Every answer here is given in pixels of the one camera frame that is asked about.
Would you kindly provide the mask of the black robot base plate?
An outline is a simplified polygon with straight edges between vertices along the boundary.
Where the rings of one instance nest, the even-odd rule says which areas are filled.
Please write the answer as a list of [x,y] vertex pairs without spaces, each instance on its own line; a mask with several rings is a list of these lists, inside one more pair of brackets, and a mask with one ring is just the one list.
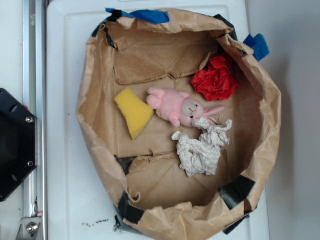
[[37,167],[37,118],[6,89],[0,89],[0,201]]

